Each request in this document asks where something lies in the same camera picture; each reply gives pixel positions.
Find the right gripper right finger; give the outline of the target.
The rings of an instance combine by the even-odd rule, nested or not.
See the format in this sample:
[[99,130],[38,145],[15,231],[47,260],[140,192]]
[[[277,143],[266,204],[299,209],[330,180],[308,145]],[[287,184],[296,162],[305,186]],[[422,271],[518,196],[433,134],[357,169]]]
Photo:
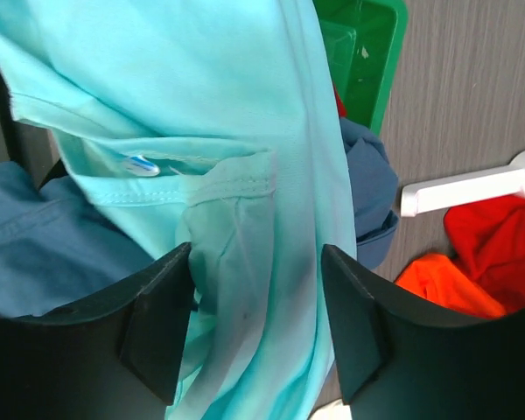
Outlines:
[[321,272],[343,402],[355,419],[525,419],[525,309],[446,309],[326,245]]

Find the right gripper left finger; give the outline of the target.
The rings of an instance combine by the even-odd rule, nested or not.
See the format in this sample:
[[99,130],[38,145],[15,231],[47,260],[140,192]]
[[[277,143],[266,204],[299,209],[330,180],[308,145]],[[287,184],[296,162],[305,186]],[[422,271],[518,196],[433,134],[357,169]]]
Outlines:
[[0,317],[0,419],[161,419],[193,307],[189,243],[41,317]]

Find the dark blue t shirt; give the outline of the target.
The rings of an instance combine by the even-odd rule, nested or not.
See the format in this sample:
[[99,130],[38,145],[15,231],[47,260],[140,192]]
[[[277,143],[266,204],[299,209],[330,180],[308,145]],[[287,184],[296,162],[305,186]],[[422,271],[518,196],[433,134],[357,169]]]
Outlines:
[[[352,187],[358,259],[384,261],[398,218],[398,177],[381,140],[340,120]],[[68,177],[36,188],[14,162],[0,163],[0,316],[42,316],[143,270],[152,258],[99,214]]]

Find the light teal t shirt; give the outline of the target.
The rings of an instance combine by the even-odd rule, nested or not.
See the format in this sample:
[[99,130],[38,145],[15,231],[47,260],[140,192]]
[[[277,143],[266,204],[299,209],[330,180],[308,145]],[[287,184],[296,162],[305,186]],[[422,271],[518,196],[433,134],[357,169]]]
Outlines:
[[0,1],[15,120],[148,254],[183,242],[192,315],[170,419],[305,419],[333,364],[320,253],[355,251],[310,1]]

